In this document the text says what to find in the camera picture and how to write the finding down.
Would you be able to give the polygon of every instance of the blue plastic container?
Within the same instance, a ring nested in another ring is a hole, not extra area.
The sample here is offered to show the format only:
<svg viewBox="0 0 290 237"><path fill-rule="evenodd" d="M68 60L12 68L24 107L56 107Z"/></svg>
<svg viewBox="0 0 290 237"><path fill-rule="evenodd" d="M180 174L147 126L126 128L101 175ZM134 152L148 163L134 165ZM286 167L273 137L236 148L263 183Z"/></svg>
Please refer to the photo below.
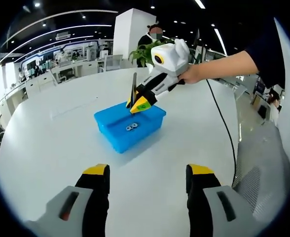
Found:
<svg viewBox="0 0 290 237"><path fill-rule="evenodd" d="M149 110L131 115L126 102L94 114L99 130L111 142L113 148L123 153L161 127L166 111L152 106ZM127 131L136 123L137 127Z"/></svg>

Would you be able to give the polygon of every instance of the green plant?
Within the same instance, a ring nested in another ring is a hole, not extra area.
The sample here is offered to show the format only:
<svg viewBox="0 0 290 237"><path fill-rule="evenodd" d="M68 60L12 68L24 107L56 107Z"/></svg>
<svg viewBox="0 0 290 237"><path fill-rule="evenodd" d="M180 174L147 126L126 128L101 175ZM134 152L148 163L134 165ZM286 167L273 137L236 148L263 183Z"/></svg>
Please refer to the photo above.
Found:
<svg viewBox="0 0 290 237"><path fill-rule="evenodd" d="M153 43L150 44L142 44L137 47L136 50L132 51L129 55L129 59L132 57L132 60L139 59L141 62L141 65L144 67L145 63L153 64L153 61L151 60L151 49L160 46L167 43L175 43L174 39L166 39L164 41L156 40Z"/></svg>

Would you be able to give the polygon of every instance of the gray chair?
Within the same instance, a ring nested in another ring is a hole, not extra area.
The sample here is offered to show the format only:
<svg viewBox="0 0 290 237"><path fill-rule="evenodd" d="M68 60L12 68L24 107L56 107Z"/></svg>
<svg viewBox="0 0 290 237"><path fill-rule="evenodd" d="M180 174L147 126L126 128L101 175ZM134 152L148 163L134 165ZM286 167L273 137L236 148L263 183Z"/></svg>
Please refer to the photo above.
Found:
<svg viewBox="0 0 290 237"><path fill-rule="evenodd" d="M121 69L121 61L123 55L108 55L105 58L105 66L101 68L103 72Z"/></svg>

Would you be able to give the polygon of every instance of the desk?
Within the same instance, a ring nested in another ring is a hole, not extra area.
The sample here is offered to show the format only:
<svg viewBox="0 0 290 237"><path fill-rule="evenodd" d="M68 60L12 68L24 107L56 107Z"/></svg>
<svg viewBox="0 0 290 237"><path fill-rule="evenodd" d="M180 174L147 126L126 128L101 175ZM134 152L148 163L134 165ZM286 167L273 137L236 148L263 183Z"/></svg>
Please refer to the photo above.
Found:
<svg viewBox="0 0 290 237"><path fill-rule="evenodd" d="M92 64L94 62L97 63L97 65L99 65L99 64L102 65L105 63L105 61L102 59L92 60L92 61L80 60L80 61L76 61L74 63L71 63L69 65L65 65L62 67L54 67L54 68L52 68L52 73L56 79L59 79L58 74L60 73L60 71L64 71L64 70L73 68L75 76L79 78L82 76L82 74L81 74L82 67L86 64Z"/></svg>
<svg viewBox="0 0 290 237"><path fill-rule="evenodd" d="M133 68L81 77L17 108L0 147L0 186L23 221L39 218L49 200L98 163L111 169L107 236L189 236L189 163L231 185L232 148L206 81L179 85L157 102L167 112L158 132L124 154L110 147L93 114L127 100L134 72L138 82L148 74ZM233 91L210 84L237 153Z"/></svg>

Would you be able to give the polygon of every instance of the person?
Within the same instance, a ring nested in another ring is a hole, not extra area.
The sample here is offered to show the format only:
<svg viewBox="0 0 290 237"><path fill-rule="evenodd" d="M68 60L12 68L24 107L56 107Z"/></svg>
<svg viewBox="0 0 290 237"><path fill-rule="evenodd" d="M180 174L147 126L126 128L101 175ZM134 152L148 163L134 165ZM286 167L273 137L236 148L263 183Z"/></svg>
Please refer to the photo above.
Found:
<svg viewBox="0 0 290 237"><path fill-rule="evenodd" d="M38 67L38 65L35 66L34 71L35 71L34 76L35 77L39 76L39 74L40 74L40 68Z"/></svg>
<svg viewBox="0 0 290 237"><path fill-rule="evenodd" d="M72 57L73 58L78 58L79 57L79 53L77 52L77 49L75 49L74 53L72 53Z"/></svg>
<svg viewBox="0 0 290 237"><path fill-rule="evenodd" d="M159 25L154 24L152 26L147 26L147 28L148 28L147 34L140 38L138 46L143 45L143 44L151 44L152 42L155 42L156 40L160 40L163 37L163 30L161 29ZM137 66L139 68L143 67L140 59L137 60Z"/></svg>
<svg viewBox="0 0 290 237"><path fill-rule="evenodd" d="M55 66L55 67L57 67L57 66L58 66L58 64L59 64L59 63L58 63L58 60L57 60L57 59L55 59L54 66Z"/></svg>
<svg viewBox="0 0 290 237"><path fill-rule="evenodd" d="M19 82L24 82L27 78L21 68L18 69L19 71Z"/></svg>
<svg viewBox="0 0 290 237"><path fill-rule="evenodd" d="M274 21L268 21L264 33L245 50L217 60L189 66L179 76L188 84L204 79L259 73L267 88L276 84L285 88L285 67L281 43Z"/></svg>
<svg viewBox="0 0 290 237"><path fill-rule="evenodd" d="M269 120L277 125L278 118L279 118L279 106L280 106L280 96L279 94L271 94L268 99L268 103L270 105L270 118Z"/></svg>
<svg viewBox="0 0 290 237"><path fill-rule="evenodd" d="M60 54L58 55L58 62L65 62L66 61L66 54L63 49L61 49Z"/></svg>

